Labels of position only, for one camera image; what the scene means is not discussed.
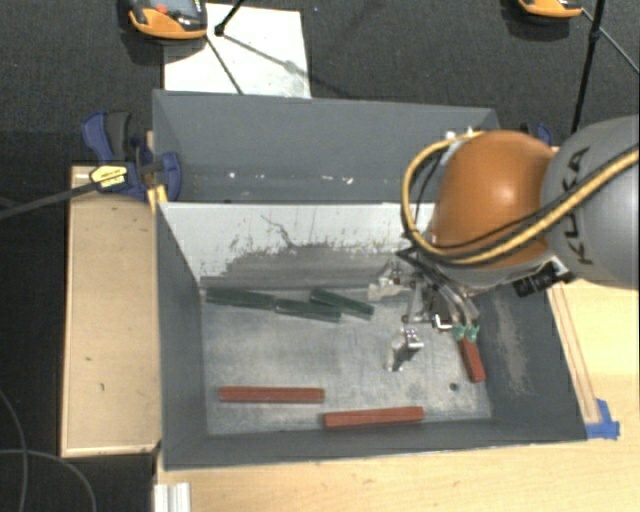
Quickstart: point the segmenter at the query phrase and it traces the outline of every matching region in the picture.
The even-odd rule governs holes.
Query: bin floor
[[[340,294],[365,300],[364,290]],[[308,293],[283,292],[306,300]],[[425,347],[388,372],[392,342],[401,340],[406,297],[375,303],[370,320],[338,324],[271,311],[202,305],[207,422],[210,435],[321,428],[325,412],[417,405],[425,422],[490,417],[483,383],[469,382],[450,334],[418,326]],[[221,386],[319,387],[322,404],[222,403]]]

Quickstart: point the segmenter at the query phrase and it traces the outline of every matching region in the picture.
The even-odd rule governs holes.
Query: orange device
[[[518,0],[522,10],[531,16],[563,20],[580,16],[582,6],[567,0]]]
[[[207,33],[204,0],[128,0],[129,19],[140,32],[163,39],[197,39]]]

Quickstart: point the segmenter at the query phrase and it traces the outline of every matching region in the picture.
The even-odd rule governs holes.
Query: red stick
[[[467,369],[469,380],[474,383],[485,380],[487,377],[484,373],[482,359],[480,359],[480,352],[478,352],[478,345],[471,343],[467,337],[464,336],[458,342],[458,348],[460,349],[464,366]]]
[[[424,418],[422,407],[394,407],[391,409],[365,409],[360,411],[330,412],[324,415],[327,429],[395,425],[412,423]]]
[[[224,386],[218,397],[221,402],[317,404],[324,402],[324,389]]]

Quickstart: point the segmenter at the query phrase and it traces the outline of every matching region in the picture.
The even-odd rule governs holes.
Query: yellow cable
[[[457,139],[441,141],[431,146],[425,148],[413,159],[413,161],[409,164],[407,168],[407,172],[405,173],[403,182],[402,182],[402,213],[405,218],[407,231],[411,238],[427,253],[435,254],[438,256],[449,256],[451,263],[461,264],[461,265],[472,265],[478,263],[484,263],[488,260],[496,258],[498,256],[503,255],[506,252],[522,245],[529,240],[533,239],[549,226],[551,226],[554,222],[558,221],[564,215],[566,215],[573,208],[577,207],[580,203],[582,203],[585,199],[587,199],[590,195],[592,195],[596,190],[598,190],[604,183],[614,178],[617,174],[626,170],[628,167],[633,165],[638,161],[638,150],[632,151],[631,153],[617,159],[607,168],[605,168],[595,179],[591,180],[589,183],[580,187],[576,192],[574,192],[566,201],[558,205],[556,208],[551,210],[548,214],[546,214],[543,218],[538,220],[535,224],[531,225],[525,231],[520,233],[518,236],[506,240],[502,244],[493,249],[484,251],[475,256],[469,256],[466,258],[456,258],[455,256],[451,256],[450,249],[442,249],[435,247],[430,244],[418,231],[416,228],[415,222],[413,220],[413,216],[411,215],[410,202],[409,202],[409,192],[411,189],[411,181],[420,166],[420,164],[428,157],[430,154],[446,148],[447,146],[453,144],[457,140],[469,139],[480,135],[482,132],[473,132],[468,135],[464,135]]]
[[[409,164],[409,167],[407,167],[407,171],[405,172],[404,179],[402,180],[402,195],[401,195],[402,215],[404,216],[407,231],[410,233],[410,236],[420,246],[422,246],[425,250],[429,252],[442,254],[442,255],[448,254],[446,251],[441,251],[437,247],[432,246],[429,242],[427,242],[424,239],[424,237],[418,231],[418,228],[416,227],[416,223],[413,220],[413,214],[411,213],[411,200],[409,198],[409,195],[411,192],[411,182],[413,181],[413,178],[416,175],[416,171],[418,170],[420,165],[433,153],[440,151],[442,149],[445,149],[451,146],[452,144],[454,144],[455,142],[472,139],[473,137],[476,137],[482,133],[484,132],[470,132],[455,138],[441,140],[439,142],[431,144],[430,146],[427,146],[425,149],[420,151],[420,153],[418,153],[415,156],[415,158],[411,161],[411,163]]]

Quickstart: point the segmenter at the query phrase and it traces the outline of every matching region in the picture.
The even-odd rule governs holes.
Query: wooden board
[[[87,168],[74,168],[74,185]],[[147,205],[91,193],[70,205],[63,457],[151,451],[160,439]]]
[[[148,451],[160,438],[150,228],[147,207],[126,198],[93,195],[72,203],[64,456]],[[621,422],[617,442],[215,471],[164,473],[160,464],[158,481],[189,481],[194,512],[561,511],[567,504],[634,510],[640,502],[638,294],[581,281],[561,288],[562,314],[573,319],[582,349],[571,360],[584,359],[592,395],[606,399]],[[557,308],[560,299],[550,298]]]

